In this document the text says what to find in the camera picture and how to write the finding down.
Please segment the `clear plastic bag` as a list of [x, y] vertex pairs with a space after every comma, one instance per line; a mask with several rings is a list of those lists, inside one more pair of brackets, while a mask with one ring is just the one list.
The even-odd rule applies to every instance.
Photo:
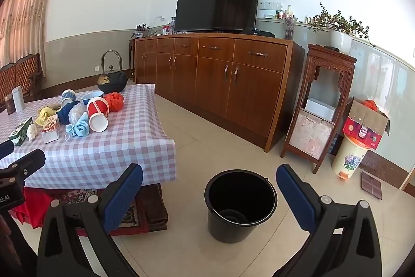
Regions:
[[85, 112], [87, 108], [84, 103], [74, 105], [68, 113], [69, 124], [75, 124]]

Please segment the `beige cloth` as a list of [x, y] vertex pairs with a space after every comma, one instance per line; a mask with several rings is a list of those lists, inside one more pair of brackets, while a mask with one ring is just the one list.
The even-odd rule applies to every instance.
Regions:
[[59, 111], [62, 108], [61, 104], [48, 104], [47, 107], [54, 111]]

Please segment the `white cylindrical canister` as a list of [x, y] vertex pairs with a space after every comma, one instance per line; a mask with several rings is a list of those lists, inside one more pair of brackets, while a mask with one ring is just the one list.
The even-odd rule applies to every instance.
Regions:
[[22, 112], [25, 109], [25, 102], [23, 97], [23, 88], [17, 86], [12, 90], [12, 97], [16, 112]]

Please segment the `wooden sideboard cabinet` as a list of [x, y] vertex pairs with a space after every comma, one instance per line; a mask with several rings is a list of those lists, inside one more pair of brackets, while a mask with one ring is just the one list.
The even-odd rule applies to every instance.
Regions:
[[269, 152], [291, 123], [305, 50], [238, 34], [132, 39], [134, 80]]

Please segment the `cardboard box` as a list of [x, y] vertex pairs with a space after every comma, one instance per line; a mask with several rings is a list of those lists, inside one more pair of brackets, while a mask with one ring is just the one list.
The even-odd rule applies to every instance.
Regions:
[[376, 150], [383, 134], [390, 135], [390, 120], [374, 100], [351, 100], [343, 133], [367, 148]]

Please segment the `black plastic bucket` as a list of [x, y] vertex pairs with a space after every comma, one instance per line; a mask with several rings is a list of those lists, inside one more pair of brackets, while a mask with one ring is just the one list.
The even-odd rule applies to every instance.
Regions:
[[278, 202], [269, 180], [248, 170], [216, 174], [207, 183], [204, 198], [211, 236], [229, 244], [245, 240], [270, 219]]

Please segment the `red white small carton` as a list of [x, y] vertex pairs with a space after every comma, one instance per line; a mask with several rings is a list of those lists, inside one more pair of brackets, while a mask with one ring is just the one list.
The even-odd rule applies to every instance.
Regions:
[[45, 144], [59, 139], [60, 122], [57, 114], [48, 117], [42, 128], [42, 140]]

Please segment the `blue patterned paper cup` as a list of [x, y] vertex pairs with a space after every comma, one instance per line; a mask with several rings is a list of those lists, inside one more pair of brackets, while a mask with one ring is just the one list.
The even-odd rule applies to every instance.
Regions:
[[66, 89], [61, 94], [61, 107], [76, 101], [76, 92], [72, 89]]

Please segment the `dark blue towel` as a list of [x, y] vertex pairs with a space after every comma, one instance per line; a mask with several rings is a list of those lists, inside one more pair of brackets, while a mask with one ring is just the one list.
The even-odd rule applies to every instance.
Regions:
[[78, 100], [75, 100], [71, 103], [67, 103], [57, 112], [57, 116], [61, 124], [68, 125], [70, 123], [69, 113], [71, 109], [75, 107], [77, 104], [79, 104]]

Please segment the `blue ceramic bowl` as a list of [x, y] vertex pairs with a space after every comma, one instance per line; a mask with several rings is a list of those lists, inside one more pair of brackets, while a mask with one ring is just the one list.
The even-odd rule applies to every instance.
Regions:
[[84, 96], [82, 96], [82, 102], [87, 105], [88, 102], [92, 99], [92, 98], [97, 98], [97, 97], [102, 97], [104, 95], [104, 92], [102, 91], [91, 91], [90, 93], [85, 94]]

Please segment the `light blue cloth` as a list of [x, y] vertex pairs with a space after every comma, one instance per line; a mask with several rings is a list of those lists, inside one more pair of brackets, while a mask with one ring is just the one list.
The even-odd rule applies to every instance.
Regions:
[[65, 127], [65, 140], [68, 141], [71, 137], [85, 137], [89, 134], [89, 123], [86, 120], [79, 120], [75, 124], [69, 124]]

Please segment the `pink curtain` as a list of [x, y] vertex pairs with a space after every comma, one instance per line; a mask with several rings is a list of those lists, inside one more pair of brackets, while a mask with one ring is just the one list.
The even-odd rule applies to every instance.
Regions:
[[1, 66], [28, 55], [40, 56], [44, 69], [48, 0], [4, 0], [1, 5]]

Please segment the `pink floral bag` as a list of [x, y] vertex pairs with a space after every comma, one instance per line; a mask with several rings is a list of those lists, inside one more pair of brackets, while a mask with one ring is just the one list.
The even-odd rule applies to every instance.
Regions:
[[323, 153], [333, 127], [332, 121], [300, 109], [289, 144], [318, 159]]

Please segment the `white storage box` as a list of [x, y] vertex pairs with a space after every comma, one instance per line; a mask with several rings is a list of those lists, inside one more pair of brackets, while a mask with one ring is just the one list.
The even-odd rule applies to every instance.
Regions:
[[326, 103], [314, 98], [308, 98], [305, 106], [306, 111], [311, 112], [325, 120], [332, 121], [336, 109]]

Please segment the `white tissue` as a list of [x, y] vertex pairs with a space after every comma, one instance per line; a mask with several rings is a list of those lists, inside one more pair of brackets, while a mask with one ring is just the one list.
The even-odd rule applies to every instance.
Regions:
[[28, 126], [26, 135], [29, 141], [34, 141], [38, 133], [39, 133], [38, 126], [35, 123], [32, 123]]

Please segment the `black flat television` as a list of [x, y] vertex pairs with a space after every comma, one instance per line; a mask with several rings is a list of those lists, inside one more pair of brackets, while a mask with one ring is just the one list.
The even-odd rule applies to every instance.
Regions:
[[258, 0], [177, 0], [177, 32], [241, 32], [255, 26]]

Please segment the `black set-top box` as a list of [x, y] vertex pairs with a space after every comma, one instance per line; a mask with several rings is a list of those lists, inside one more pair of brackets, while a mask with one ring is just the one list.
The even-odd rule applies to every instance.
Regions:
[[241, 32], [241, 34], [242, 35], [255, 35], [258, 37], [269, 37], [269, 38], [275, 37], [275, 34], [268, 32], [268, 31], [259, 30], [258, 28], [245, 29]]

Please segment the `carved wooden side stand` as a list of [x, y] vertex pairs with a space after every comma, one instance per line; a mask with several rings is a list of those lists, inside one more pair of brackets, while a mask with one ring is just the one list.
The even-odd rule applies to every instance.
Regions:
[[[323, 163], [326, 154], [328, 153], [328, 149], [336, 135], [336, 130], [340, 126], [341, 117], [346, 107], [346, 100], [348, 99], [350, 93], [353, 74], [355, 70], [355, 63], [357, 62], [357, 59], [353, 58], [352, 56], [343, 54], [341, 52], [324, 48], [322, 46], [310, 44], [308, 48], [309, 51], [307, 53], [307, 60], [305, 64], [305, 70], [302, 78], [302, 85], [300, 88], [298, 102], [295, 107], [293, 119], [291, 121], [288, 133], [286, 135], [280, 156], [284, 157], [286, 152], [290, 151], [300, 156], [301, 158], [304, 158], [313, 163], [314, 168], [312, 170], [312, 173], [316, 174], [319, 168], [321, 167], [321, 164]], [[312, 87], [312, 82], [318, 80], [320, 70], [328, 70], [338, 74], [337, 88], [340, 93], [340, 96], [338, 99], [338, 103], [335, 107], [336, 111], [334, 113], [332, 120], [334, 124], [333, 130], [331, 132], [331, 135], [329, 136], [326, 146], [323, 149], [321, 157], [315, 159], [309, 156], [308, 154], [303, 153], [296, 147], [290, 145], [289, 141], [291, 139], [291, 134], [293, 133], [298, 113], [300, 109], [305, 110], [306, 101], [308, 99], [309, 92]]]

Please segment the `glass vase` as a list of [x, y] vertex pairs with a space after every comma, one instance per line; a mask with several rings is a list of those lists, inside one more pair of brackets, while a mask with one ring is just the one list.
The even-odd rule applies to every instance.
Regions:
[[295, 25], [297, 22], [297, 18], [292, 15], [292, 16], [286, 16], [284, 18], [284, 25], [285, 25], [285, 36], [284, 39], [286, 40], [293, 40], [293, 35], [294, 35], [294, 29], [295, 29]]

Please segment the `pink checkered tablecloth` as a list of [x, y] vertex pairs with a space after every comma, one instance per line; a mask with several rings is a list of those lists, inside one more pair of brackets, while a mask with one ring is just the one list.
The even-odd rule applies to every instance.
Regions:
[[105, 188], [131, 163], [142, 167], [145, 185], [175, 180], [175, 142], [160, 124], [154, 85], [126, 86], [122, 95], [125, 105], [121, 111], [109, 114], [106, 131], [66, 139], [62, 126], [58, 140], [44, 143], [41, 136], [26, 140], [1, 160], [1, 167], [40, 149], [46, 162], [26, 179], [26, 186], [31, 188]]

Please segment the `black cast iron teapot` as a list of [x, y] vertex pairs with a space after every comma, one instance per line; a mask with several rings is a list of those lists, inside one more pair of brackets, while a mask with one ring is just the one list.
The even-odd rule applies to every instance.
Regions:
[[[105, 57], [108, 53], [113, 53], [117, 56], [119, 61], [118, 70], [114, 70], [113, 65], [109, 66], [109, 70], [105, 69]], [[122, 71], [122, 57], [115, 50], [106, 51], [101, 57], [101, 67], [103, 73], [99, 76], [97, 80], [98, 88], [104, 92], [108, 93], [121, 93], [127, 85], [127, 75]]]

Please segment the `wooden bench sofa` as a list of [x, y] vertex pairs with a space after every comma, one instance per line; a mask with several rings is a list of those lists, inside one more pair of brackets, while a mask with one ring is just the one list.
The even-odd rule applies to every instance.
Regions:
[[18, 86], [22, 87], [24, 102], [37, 100], [42, 91], [43, 71], [39, 54], [29, 54], [16, 63], [1, 68], [1, 111], [6, 109], [5, 97]]

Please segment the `red white paper cup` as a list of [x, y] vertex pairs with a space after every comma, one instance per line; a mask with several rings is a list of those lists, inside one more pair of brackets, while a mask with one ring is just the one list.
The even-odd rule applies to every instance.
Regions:
[[103, 132], [108, 128], [109, 104], [102, 97], [94, 97], [87, 104], [89, 127], [94, 132]]

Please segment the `small potted plant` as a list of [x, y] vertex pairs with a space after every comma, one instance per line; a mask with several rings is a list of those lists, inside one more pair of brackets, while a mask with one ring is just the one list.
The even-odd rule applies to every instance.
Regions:
[[150, 35], [150, 27], [147, 24], [137, 25], [134, 30], [131, 38], [140, 39], [143, 37], [148, 37]]

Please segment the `green white carton box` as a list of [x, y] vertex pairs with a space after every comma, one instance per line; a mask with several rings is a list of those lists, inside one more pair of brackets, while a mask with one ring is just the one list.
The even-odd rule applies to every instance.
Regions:
[[14, 146], [21, 146], [27, 138], [27, 129], [33, 123], [31, 117], [21, 122], [9, 135], [9, 140], [13, 142]]

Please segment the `green trailing potted plant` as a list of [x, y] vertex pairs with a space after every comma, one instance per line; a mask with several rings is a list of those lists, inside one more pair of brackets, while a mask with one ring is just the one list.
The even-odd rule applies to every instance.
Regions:
[[336, 31], [366, 40], [372, 47], [375, 47], [369, 38], [369, 26], [364, 26], [361, 20], [356, 20], [352, 16], [346, 18], [341, 11], [330, 14], [322, 3], [319, 3], [319, 6], [321, 7], [321, 13], [310, 18], [308, 22], [309, 27], [314, 32], [322, 30]]

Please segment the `orange plastic bag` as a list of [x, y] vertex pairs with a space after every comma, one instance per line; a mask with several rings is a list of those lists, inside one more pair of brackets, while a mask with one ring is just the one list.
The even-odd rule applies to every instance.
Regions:
[[109, 112], [119, 112], [124, 107], [124, 96], [118, 92], [107, 93], [103, 98], [108, 103]]

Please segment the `brown tea tin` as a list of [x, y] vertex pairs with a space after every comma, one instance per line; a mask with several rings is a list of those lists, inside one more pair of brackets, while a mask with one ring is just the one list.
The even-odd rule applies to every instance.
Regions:
[[6, 111], [8, 114], [14, 114], [14, 112], [16, 112], [16, 107], [12, 93], [4, 97], [4, 103], [6, 105]]

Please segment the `yellow cloth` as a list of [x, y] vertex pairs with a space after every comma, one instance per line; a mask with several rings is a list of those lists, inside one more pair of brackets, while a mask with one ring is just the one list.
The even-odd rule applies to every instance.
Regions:
[[56, 110], [51, 107], [45, 106], [38, 111], [38, 117], [34, 120], [34, 123], [38, 126], [44, 126], [45, 121], [57, 113]]

